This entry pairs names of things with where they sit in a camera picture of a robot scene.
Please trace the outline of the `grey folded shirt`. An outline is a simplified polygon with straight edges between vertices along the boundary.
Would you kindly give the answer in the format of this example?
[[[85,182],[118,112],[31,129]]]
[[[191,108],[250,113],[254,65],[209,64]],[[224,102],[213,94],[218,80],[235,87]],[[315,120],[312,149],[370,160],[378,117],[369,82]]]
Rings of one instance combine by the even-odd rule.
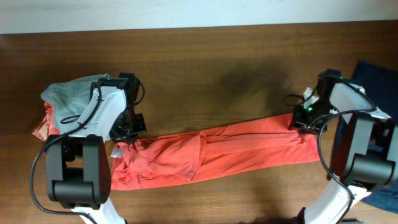
[[[79,128],[80,124],[90,117],[97,105],[98,95],[101,95],[99,108],[90,118],[89,123],[79,131],[71,133],[70,136],[85,137],[94,134],[101,136],[103,141],[106,141],[116,118],[126,109],[125,94],[115,86],[102,85],[100,90],[95,89],[93,101],[90,101],[91,84],[108,77],[108,74],[92,75],[70,82],[49,85],[41,94],[49,111],[47,116],[49,131],[45,136],[70,134],[70,131]]]

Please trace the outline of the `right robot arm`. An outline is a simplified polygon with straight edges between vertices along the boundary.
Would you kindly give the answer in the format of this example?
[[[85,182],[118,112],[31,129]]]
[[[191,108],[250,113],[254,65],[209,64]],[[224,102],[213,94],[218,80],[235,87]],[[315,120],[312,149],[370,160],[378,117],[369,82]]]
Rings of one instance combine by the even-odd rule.
[[[362,198],[397,181],[397,124],[354,80],[338,70],[321,72],[294,105],[290,129],[317,135],[317,146],[330,121],[346,123],[331,161],[321,160],[330,181],[321,196],[298,214],[299,223],[341,223]]]

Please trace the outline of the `navy blue garment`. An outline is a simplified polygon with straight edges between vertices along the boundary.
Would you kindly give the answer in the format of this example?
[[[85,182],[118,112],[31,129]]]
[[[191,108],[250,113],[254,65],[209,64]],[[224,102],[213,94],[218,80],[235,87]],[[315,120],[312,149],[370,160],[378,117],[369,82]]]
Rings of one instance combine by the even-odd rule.
[[[361,60],[357,63],[352,79],[363,86],[366,95],[397,123],[396,70]],[[397,184],[382,187],[361,201],[381,210],[397,213]]]

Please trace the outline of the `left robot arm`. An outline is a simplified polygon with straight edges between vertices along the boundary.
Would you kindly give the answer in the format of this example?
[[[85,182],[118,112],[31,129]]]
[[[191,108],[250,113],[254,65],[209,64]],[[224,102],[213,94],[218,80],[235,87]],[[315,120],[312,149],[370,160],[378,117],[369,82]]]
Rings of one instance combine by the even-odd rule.
[[[146,131],[142,114],[134,107],[144,91],[133,73],[100,78],[90,87],[88,106],[77,126],[45,142],[47,195],[69,215],[86,223],[125,223],[113,206],[111,171],[105,142],[132,141]]]

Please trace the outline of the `pink folded garment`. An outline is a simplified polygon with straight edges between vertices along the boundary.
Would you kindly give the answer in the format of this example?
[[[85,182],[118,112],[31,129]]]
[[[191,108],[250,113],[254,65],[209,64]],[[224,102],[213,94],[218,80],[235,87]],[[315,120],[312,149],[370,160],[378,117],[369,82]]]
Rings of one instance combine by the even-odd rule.
[[[46,115],[43,120],[33,129],[32,134],[42,141],[46,141],[50,135],[60,134],[60,130],[55,127],[53,120],[54,105],[44,102]]]

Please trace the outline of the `red soccer t-shirt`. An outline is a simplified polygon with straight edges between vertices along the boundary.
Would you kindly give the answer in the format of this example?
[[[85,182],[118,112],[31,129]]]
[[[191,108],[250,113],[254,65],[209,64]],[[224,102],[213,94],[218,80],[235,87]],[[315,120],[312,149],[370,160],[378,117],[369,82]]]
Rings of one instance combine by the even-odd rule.
[[[111,188],[139,190],[190,184],[319,160],[316,138],[289,128],[291,114],[137,139],[116,146]]]

